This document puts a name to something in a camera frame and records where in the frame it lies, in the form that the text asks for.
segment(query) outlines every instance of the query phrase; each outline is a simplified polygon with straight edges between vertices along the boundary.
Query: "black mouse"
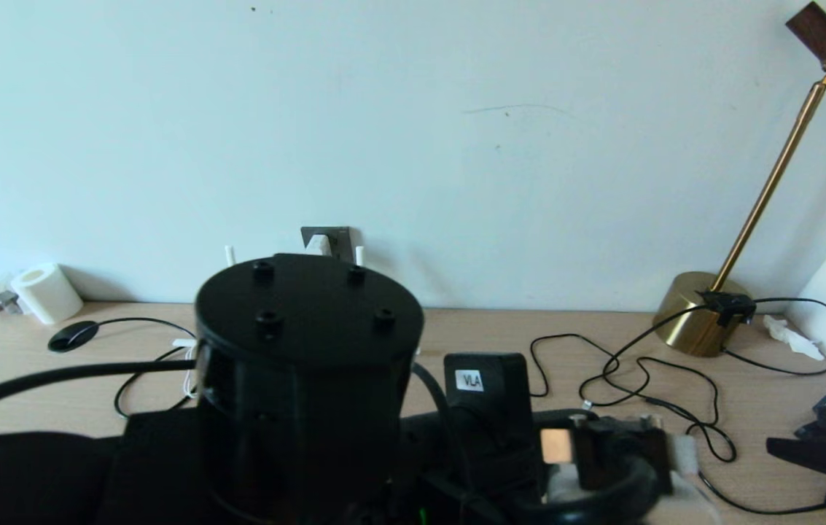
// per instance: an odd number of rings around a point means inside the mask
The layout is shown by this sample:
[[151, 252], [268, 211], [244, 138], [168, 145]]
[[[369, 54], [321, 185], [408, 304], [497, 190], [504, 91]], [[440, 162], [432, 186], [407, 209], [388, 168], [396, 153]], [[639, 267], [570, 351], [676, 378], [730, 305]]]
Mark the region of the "black mouse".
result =
[[[79, 333], [79, 337], [73, 339], [73, 335]], [[88, 343], [98, 333], [98, 323], [93, 320], [83, 320], [70, 324], [57, 332], [53, 337], [50, 337], [50, 342], [47, 343], [47, 349], [53, 352], [69, 352], [69, 350], [77, 349], [84, 343]]]

